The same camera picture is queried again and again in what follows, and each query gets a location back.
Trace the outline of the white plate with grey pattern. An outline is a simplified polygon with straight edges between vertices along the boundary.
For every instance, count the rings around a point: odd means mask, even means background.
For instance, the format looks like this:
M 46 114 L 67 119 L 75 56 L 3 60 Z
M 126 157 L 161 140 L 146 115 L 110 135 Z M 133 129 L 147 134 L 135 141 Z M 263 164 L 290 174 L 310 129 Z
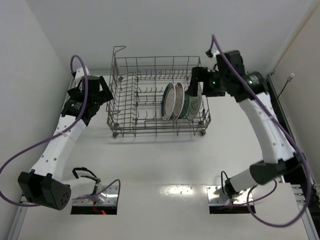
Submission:
M 190 104 L 186 119 L 192 121 L 199 113 L 202 103 L 202 86 L 200 83 L 197 84 L 197 96 L 190 96 L 189 100 Z

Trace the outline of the teal blue patterned plate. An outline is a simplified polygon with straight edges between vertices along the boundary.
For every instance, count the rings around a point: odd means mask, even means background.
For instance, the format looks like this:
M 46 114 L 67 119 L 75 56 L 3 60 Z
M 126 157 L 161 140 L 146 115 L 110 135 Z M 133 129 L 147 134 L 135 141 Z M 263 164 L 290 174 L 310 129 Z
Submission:
M 182 107 L 182 111 L 181 111 L 180 116 L 179 116 L 180 119 L 183 119 L 186 116 L 186 114 L 187 114 L 187 112 L 189 110 L 189 107 L 190 107 L 190 95 L 185 92 L 184 93 L 183 107 Z

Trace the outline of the green red rimmed plate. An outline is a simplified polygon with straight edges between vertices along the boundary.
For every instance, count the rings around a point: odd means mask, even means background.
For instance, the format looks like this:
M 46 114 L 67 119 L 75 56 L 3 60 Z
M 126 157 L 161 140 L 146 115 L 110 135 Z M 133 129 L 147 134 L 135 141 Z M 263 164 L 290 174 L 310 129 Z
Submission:
M 176 103 L 176 89 L 173 83 L 169 83 L 163 93 L 161 101 L 161 118 L 169 120 L 173 114 Z
M 185 100 L 184 86 L 180 82 L 178 82 L 175 85 L 175 104 L 174 104 L 174 108 L 171 116 L 173 120 L 177 120 L 181 115 L 181 112 L 184 106 L 184 100 Z

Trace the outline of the grey wire dish rack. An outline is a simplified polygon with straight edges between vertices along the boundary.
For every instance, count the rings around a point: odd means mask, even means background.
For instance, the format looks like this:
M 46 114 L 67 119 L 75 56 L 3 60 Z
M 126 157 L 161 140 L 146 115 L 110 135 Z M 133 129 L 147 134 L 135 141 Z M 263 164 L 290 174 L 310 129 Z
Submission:
M 107 125 L 114 138 L 150 134 L 204 136 L 211 122 L 208 99 L 193 120 L 172 116 L 162 119 L 162 98 L 166 86 L 181 83 L 184 92 L 191 81 L 192 68 L 201 66 L 199 56 L 120 56 L 124 46 L 112 53 L 109 88 L 114 99 L 107 103 Z

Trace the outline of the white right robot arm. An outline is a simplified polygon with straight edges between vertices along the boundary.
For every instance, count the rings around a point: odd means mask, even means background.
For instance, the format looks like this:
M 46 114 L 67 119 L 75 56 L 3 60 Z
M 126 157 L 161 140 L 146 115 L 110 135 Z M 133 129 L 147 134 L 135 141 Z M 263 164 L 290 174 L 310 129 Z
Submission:
M 258 139 L 262 160 L 241 173 L 227 178 L 223 193 L 233 198 L 241 191 L 265 185 L 275 178 L 294 171 L 302 165 L 302 158 L 278 128 L 278 119 L 267 85 L 261 73 L 245 72 L 243 58 L 238 50 L 224 54 L 207 50 L 208 58 L 217 60 L 210 67 L 192 68 L 187 93 L 194 97 L 199 83 L 202 94 L 207 97 L 222 97 L 229 94 L 246 114 Z

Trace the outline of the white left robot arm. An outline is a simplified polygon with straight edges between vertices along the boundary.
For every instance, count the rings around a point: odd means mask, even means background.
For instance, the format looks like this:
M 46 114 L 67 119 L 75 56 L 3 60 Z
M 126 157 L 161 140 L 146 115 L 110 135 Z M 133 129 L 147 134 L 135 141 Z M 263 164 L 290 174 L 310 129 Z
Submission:
M 29 203 L 55 210 L 64 209 L 70 200 L 94 195 L 101 180 L 94 174 L 63 181 L 62 175 L 77 139 L 104 103 L 113 95 L 103 76 L 88 76 L 68 91 L 55 134 L 40 159 L 29 172 L 21 172 L 18 184 Z

